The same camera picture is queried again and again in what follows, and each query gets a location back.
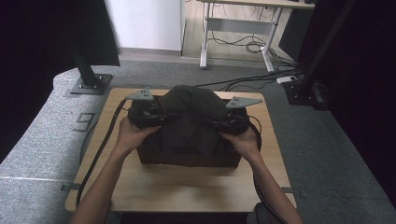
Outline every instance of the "white wall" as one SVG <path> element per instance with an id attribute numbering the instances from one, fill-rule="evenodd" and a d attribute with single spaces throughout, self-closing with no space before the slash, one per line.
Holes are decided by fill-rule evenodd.
<path id="1" fill-rule="evenodd" d="M 106 0 L 119 48 L 181 50 L 184 0 Z"/>

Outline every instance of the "wooden tabletop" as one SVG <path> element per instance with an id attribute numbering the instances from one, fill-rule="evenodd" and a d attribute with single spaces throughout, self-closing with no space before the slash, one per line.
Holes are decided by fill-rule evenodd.
<path id="1" fill-rule="evenodd" d="M 109 94 L 98 124 L 87 148 L 75 183 L 81 183 L 107 132 L 113 113 L 120 101 L 138 89 L 113 89 Z M 168 90 L 151 90 L 153 95 L 164 95 Z M 249 115 L 262 124 L 262 156 L 281 187 L 290 182 L 279 151 L 276 136 L 265 105 L 259 93 L 216 92 L 222 99 L 233 96 L 263 99 L 247 107 Z M 127 101 L 124 108 L 129 108 Z M 119 122 L 127 112 L 121 110 L 118 122 L 102 152 L 83 195 L 104 166 L 115 144 Z M 287 194 L 295 205 L 292 194 Z M 68 211 L 76 209 L 77 191 L 71 190 L 65 203 Z M 253 186 L 252 171 L 243 158 L 234 168 L 183 167 L 175 165 L 142 164 L 134 150 L 123 164 L 119 182 L 112 197 L 111 210 L 121 212 L 251 212 L 260 200 Z"/>
<path id="2" fill-rule="evenodd" d="M 204 3 L 223 3 L 231 5 L 255 6 L 255 7 L 285 7 L 299 9 L 313 9 L 315 4 L 306 4 L 304 0 L 294 2 L 290 0 L 197 0 Z"/>

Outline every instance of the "black curtain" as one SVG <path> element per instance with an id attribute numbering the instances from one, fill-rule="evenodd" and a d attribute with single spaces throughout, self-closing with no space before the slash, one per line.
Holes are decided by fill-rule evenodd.
<path id="1" fill-rule="evenodd" d="M 91 65 L 120 66 L 103 0 L 11 0 L 0 3 L 1 157 L 14 147 L 52 91 L 76 67 L 75 42 Z"/>
<path id="2" fill-rule="evenodd" d="M 303 67 L 309 67 L 345 4 L 318 1 L 299 55 Z M 396 2 L 357 0 L 313 72 L 330 90 L 328 106 L 334 117 L 394 205 L 395 40 Z"/>

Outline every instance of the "cable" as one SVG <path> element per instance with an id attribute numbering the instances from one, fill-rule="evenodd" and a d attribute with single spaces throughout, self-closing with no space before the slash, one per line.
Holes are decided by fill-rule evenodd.
<path id="1" fill-rule="evenodd" d="M 222 3 L 219 3 L 218 5 L 216 5 L 216 3 L 214 3 L 214 6 L 212 7 L 212 10 L 211 10 L 212 17 L 213 17 L 213 15 L 214 15 L 214 7 L 220 7 L 221 5 L 223 5 L 224 14 L 225 14 L 226 17 L 228 18 L 228 15 L 227 15 L 226 12 L 225 12 L 224 4 L 222 4 Z M 249 19 L 251 18 L 251 16 L 255 13 L 256 8 L 257 8 L 257 7 L 254 8 L 253 12 L 252 12 L 252 13 L 250 14 L 250 16 L 248 17 L 248 20 L 249 20 Z M 274 19 L 275 9 L 274 9 L 273 13 L 272 13 L 271 15 L 269 15 L 269 16 L 267 16 L 267 13 L 268 13 L 268 10 L 267 10 L 267 9 L 266 9 L 266 11 L 265 11 L 265 16 L 263 16 L 263 15 L 262 15 L 263 10 L 264 10 L 264 7 L 262 7 L 262 12 L 260 12 L 260 17 L 259 17 L 259 12 L 257 13 L 257 15 L 258 15 L 258 16 L 257 16 L 257 20 L 258 20 L 258 21 L 260 21 L 260 20 L 262 19 L 262 17 L 264 17 L 265 19 L 268 19 L 270 16 L 272 16 L 273 18 L 272 18 L 271 20 Z M 211 31 L 211 33 L 212 33 L 212 38 L 208 38 L 207 40 L 214 40 L 217 44 L 228 44 L 228 45 L 241 46 L 241 47 L 245 46 L 245 48 L 246 48 L 246 50 L 247 50 L 248 52 L 253 52 L 253 53 L 262 52 L 263 49 L 261 49 L 261 47 L 264 47 L 264 46 L 265 46 L 265 42 L 264 42 L 262 39 L 260 39 L 260 38 L 258 38 L 257 36 L 255 36 L 254 34 L 253 34 L 253 35 L 245 36 L 245 37 L 243 37 L 243 38 L 241 38 L 241 39 L 239 39 L 239 40 L 236 40 L 236 41 L 234 41 L 234 42 L 228 42 L 228 41 L 225 41 L 225 40 L 216 38 L 216 37 L 215 37 L 215 34 L 214 34 L 214 31 Z M 238 44 L 239 42 L 242 42 L 243 40 L 245 40 L 245 39 L 247 39 L 247 38 L 250 38 L 250 37 L 252 38 L 252 41 L 250 41 L 250 42 L 248 42 L 248 43 L 246 43 L 246 44 Z M 251 46 L 257 46 L 259 49 L 251 49 Z M 295 67 L 295 66 L 297 65 L 297 63 L 296 63 L 295 61 L 290 60 L 290 59 L 286 59 L 286 58 L 284 58 L 284 57 L 281 57 L 281 56 L 277 55 L 277 53 L 276 53 L 275 50 L 273 50 L 273 49 L 269 49 L 269 50 L 270 50 L 270 53 L 273 55 L 273 59 L 274 59 L 275 62 L 277 62 L 277 63 L 284 63 L 284 64 L 287 64 L 287 65 L 290 66 L 290 67 Z"/>
<path id="2" fill-rule="evenodd" d="M 259 134 L 262 134 L 262 124 L 260 123 L 260 121 L 254 116 L 248 115 L 248 117 L 253 118 L 257 121 L 257 123 L 259 124 L 259 127 L 260 127 Z"/>
<path id="3" fill-rule="evenodd" d="M 85 134 L 84 140 L 82 141 L 81 149 L 79 150 L 79 164 L 82 163 L 82 154 L 84 150 L 85 143 L 87 142 L 88 136 L 90 135 L 90 132 L 93 130 L 93 127 L 96 126 L 98 123 L 98 120 L 91 126 L 91 128 L 88 130 L 87 134 Z"/>
<path id="4" fill-rule="evenodd" d="M 250 21 L 251 16 L 256 12 L 257 7 L 254 7 L 253 12 L 250 14 L 250 16 L 247 18 L 248 21 Z"/>
<path id="5" fill-rule="evenodd" d="M 111 133 L 113 132 L 114 125 L 116 124 L 117 117 L 119 116 L 119 113 L 120 113 L 122 107 L 124 106 L 125 102 L 126 102 L 126 99 L 123 99 L 120 102 L 119 106 L 117 107 L 116 111 L 114 112 L 113 119 L 110 122 L 110 126 L 108 127 L 106 136 L 103 139 L 103 142 L 102 142 L 101 146 L 99 147 L 98 151 L 96 152 L 95 157 L 93 158 L 93 161 L 91 163 L 90 169 L 88 170 L 87 174 L 85 174 L 85 177 L 82 180 L 81 186 L 78 189 L 78 194 L 77 194 L 77 198 L 76 198 L 76 207 L 78 207 L 78 205 L 80 203 L 82 191 L 84 190 L 85 185 L 87 184 L 88 179 L 91 176 L 93 168 L 95 167 L 100 155 L 102 154 L 103 149 L 105 148 L 105 146 L 107 144 L 108 139 L 110 138 Z"/>
<path id="6" fill-rule="evenodd" d="M 221 88 L 219 91 L 231 91 L 231 90 L 235 89 L 235 88 L 238 87 L 238 86 L 243 86 L 243 85 L 237 85 L 237 86 L 235 86 L 236 84 L 241 83 L 241 82 L 247 82 L 247 81 L 264 81 L 263 86 L 260 87 L 260 88 L 254 88 L 254 87 L 248 86 L 248 87 L 250 87 L 250 88 L 252 88 L 252 89 L 259 90 L 259 89 L 264 88 L 264 86 L 265 86 L 265 81 L 272 81 L 272 80 L 275 80 L 275 79 L 277 79 L 277 77 L 260 77 L 260 78 L 254 78 L 254 79 L 236 80 L 236 81 L 234 81 L 234 82 L 231 82 L 231 83 L 227 84 L 226 86 L 224 86 L 223 88 Z"/>
<path id="7" fill-rule="evenodd" d="M 228 83 L 226 86 L 221 88 L 219 91 L 228 91 L 233 85 L 244 82 L 244 81 L 255 81 L 255 80 L 275 80 L 278 77 L 283 77 L 285 74 L 282 74 L 282 72 L 274 72 L 271 73 L 270 75 L 267 76 L 256 76 L 256 77 L 240 77 L 240 78 L 235 78 L 235 79 L 230 79 L 226 81 L 219 81 L 219 82 L 212 82 L 212 83 L 206 83 L 206 84 L 199 84 L 195 85 L 194 87 L 204 87 L 204 86 L 213 86 L 213 85 L 218 85 L 218 84 L 224 84 Z"/>
<path id="8" fill-rule="evenodd" d="M 238 88 L 238 87 L 247 87 L 247 88 L 251 88 L 251 89 L 253 89 L 253 90 L 260 90 L 260 89 L 262 89 L 262 88 L 264 88 L 265 87 L 265 84 L 266 84 L 267 82 L 263 82 L 262 83 L 262 86 L 260 86 L 260 87 L 252 87 L 252 86 L 249 86 L 249 85 L 237 85 L 237 86 L 233 86 L 233 87 L 231 87 L 230 89 L 228 89 L 228 91 L 232 91 L 233 89 L 236 89 L 236 88 Z"/>
<path id="9" fill-rule="evenodd" d="M 256 134 L 257 137 L 257 146 L 259 148 L 259 151 L 262 150 L 262 135 L 261 132 L 259 132 L 256 128 L 256 126 L 254 126 L 253 123 L 249 122 L 249 127 L 253 130 L 253 132 Z M 262 197 L 262 192 L 260 191 L 259 185 L 256 182 L 256 178 L 253 175 L 253 183 L 254 183 L 254 188 L 256 190 L 257 196 L 259 196 L 260 201 L 262 201 L 262 204 L 264 204 L 264 206 L 268 209 L 268 211 L 274 216 L 274 218 L 276 218 L 277 221 L 279 221 L 279 223 L 282 224 L 288 224 L 288 222 L 283 219 L 272 207 L 270 204 L 268 204 L 267 201 L 265 201 L 264 197 Z"/>
<path id="10" fill-rule="evenodd" d="M 227 15 L 227 13 L 225 12 L 225 5 L 224 4 L 222 4 L 223 5 L 223 12 L 224 12 L 224 15 L 225 15 L 225 17 L 227 17 L 227 19 L 228 19 L 228 15 Z"/>

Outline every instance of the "metal bracket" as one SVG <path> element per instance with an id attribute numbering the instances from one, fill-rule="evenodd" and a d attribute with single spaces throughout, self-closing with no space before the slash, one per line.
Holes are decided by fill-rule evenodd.
<path id="1" fill-rule="evenodd" d="M 61 186 L 61 191 L 70 192 L 70 190 L 79 189 L 80 187 L 81 187 L 80 184 L 75 184 L 75 183 L 64 184 Z"/>
<path id="2" fill-rule="evenodd" d="M 70 91 L 71 94 L 90 94 L 90 95 L 102 95 L 105 92 L 108 83 L 111 81 L 113 76 L 109 74 L 95 74 L 96 82 L 93 86 L 84 84 L 82 78 L 80 78 L 73 89 Z"/>
<path id="3" fill-rule="evenodd" d="M 243 97 L 233 97 L 230 102 L 225 106 L 229 109 L 244 108 L 248 105 L 255 105 L 261 103 L 261 99 L 243 98 Z"/>
<path id="4" fill-rule="evenodd" d="M 154 100 L 154 97 L 152 96 L 151 92 L 149 91 L 149 88 L 145 88 L 141 91 L 129 94 L 127 97 L 125 97 L 127 100 L 137 100 L 137 101 L 152 101 Z"/>
<path id="5" fill-rule="evenodd" d="M 327 87 L 316 81 L 311 87 L 308 96 L 299 94 L 302 85 L 296 81 L 282 84 L 290 105 L 312 105 L 316 110 L 329 110 Z"/>
<path id="6" fill-rule="evenodd" d="M 284 193 L 294 193 L 294 189 L 292 187 L 281 187 Z"/>

